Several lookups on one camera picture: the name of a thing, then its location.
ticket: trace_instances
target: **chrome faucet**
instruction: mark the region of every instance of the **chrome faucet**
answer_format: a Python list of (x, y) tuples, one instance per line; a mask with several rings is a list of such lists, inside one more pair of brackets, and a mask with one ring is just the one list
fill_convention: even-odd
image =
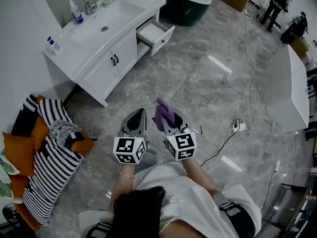
[(85, 8), (86, 8), (86, 14), (91, 15), (97, 10), (97, 4), (94, 3), (93, 5), (89, 5), (88, 0), (84, 0)]

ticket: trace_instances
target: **open drawer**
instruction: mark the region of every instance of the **open drawer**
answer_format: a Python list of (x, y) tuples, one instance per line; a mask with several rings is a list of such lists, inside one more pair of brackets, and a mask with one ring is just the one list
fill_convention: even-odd
[(137, 38), (152, 49), (151, 55), (153, 56), (169, 41), (174, 29), (175, 26), (168, 29), (154, 19), (150, 19), (137, 28), (136, 32)]

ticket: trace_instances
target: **gray marble floor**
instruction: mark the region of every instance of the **gray marble floor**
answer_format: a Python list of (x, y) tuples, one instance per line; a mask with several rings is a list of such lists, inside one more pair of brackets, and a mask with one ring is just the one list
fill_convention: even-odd
[[(172, 25), (168, 20), (161, 21)], [(263, 104), (269, 61), (282, 47), (278, 32), (271, 34), (253, 17), (245, 17), (221, 0), (213, 0), (195, 26), (176, 26), (171, 40), (157, 54), (146, 54), (138, 61), (107, 98), (107, 109), (84, 91), (73, 97), (68, 105), (69, 115), (98, 140), (56, 203), (50, 225), (36, 232), (38, 237), (78, 238), (78, 213), (107, 208), (108, 191), (119, 169), (112, 154), (113, 138), (131, 111), (140, 107), (147, 110), (149, 147), (159, 153), (159, 163), (171, 156), (162, 143), (163, 134), (151, 120), (157, 97), (181, 110), (193, 128), (200, 131), (202, 126), (204, 135), (197, 135), (200, 163), (219, 150), (237, 115), (252, 121), (253, 70), (245, 53), (246, 23), (247, 51), (256, 70), (252, 132), (243, 131), (232, 137), (208, 173), (221, 187), (242, 184), (262, 207), (280, 149), (286, 159), (279, 155), (281, 166), (273, 176), (267, 204), (281, 182), (305, 184), (312, 165), (312, 142), (305, 141), (302, 131), (282, 133)], [(234, 167), (225, 160), (232, 161)], [(210, 164), (208, 161), (204, 168), (207, 170)]]

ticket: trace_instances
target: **black handle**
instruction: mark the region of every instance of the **black handle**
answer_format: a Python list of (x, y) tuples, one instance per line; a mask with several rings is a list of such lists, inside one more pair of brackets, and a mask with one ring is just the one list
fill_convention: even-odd
[(110, 58), (110, 59), (111, 59), (111, 61), (112, 61), (113, 66), (115, 66), (116, 63), (115, 63), (114, 59), (113, 59), (113, 58)]
[(116, 54), (114, 54), (114, 57), (117, 58), (117, 63), (119, 63), (119, 58), (117, 57)]

